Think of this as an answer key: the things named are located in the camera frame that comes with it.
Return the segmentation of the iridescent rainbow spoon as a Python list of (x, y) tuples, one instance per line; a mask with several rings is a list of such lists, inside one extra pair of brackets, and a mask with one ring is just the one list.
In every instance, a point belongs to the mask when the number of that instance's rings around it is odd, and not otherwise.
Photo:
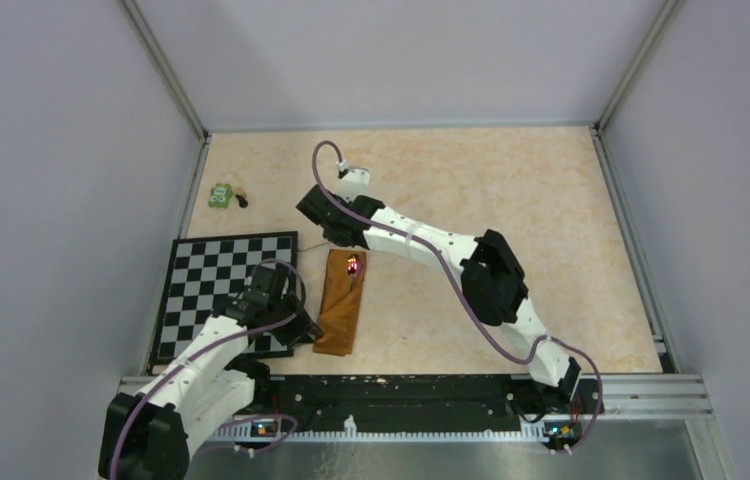
[(349, 277), (349, 291), (353, 291), (362, 270), (362, 262), (358, 254), (350, 254), (346, 259), (346, 273)]

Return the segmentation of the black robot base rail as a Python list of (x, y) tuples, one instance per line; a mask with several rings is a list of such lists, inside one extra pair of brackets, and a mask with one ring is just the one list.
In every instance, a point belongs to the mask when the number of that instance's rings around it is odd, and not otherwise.
[(301, 433), (338, 432), (348, 419), (362, 433), (475, 433), (522, 432), (604, 410), (590, 378), (559, 394), (525, 374), (285, 375), (259, 381), (234, 416), (286, 414)]

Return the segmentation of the brown satin napkin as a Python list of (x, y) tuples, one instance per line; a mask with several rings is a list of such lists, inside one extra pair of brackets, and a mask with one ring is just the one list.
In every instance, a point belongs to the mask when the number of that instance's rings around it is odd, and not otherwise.
[[(349, 291), (346, 259), (359, 255), (362, 270), (353, 291)], [(367, 254), (362, 250), (332, 249), (327, 257), (317, 325), (322, 335), (313, 351), (320, 355), (346, 356), (353, 350), (363, 297)]]

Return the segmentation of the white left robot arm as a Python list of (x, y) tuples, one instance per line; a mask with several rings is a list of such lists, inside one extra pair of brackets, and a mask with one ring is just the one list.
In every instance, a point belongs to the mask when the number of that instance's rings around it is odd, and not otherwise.
[(182, 479), (213, 434), (240, 425), (241, 410), (270, 404), (263, 364), (231, 363), (262, 334), (286, 346), (321, 332), (304, 308), (306, 290), (288, 262), (258, 263), (245, 290), (217, 302), (197, 337), (136, 393), (118, 393), (107, 407), (98, 474), (103, 479)]

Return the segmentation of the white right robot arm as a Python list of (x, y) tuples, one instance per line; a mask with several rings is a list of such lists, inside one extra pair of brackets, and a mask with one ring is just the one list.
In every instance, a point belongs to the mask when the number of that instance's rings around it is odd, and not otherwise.
[(341, 183), (339, 194), (313, 186), (296, 206), (326, 240), (442, 270), (480, 331), (499, 328), (520, 352), (517, 361), (538, 384), (537, 397), (545, 409), (563, 412), (577, 400), (581, 367), (540, 320), (525, 272), (501, 233), (458, 234), (403, 215), (367, 196), (365, 169), (349, 169)]

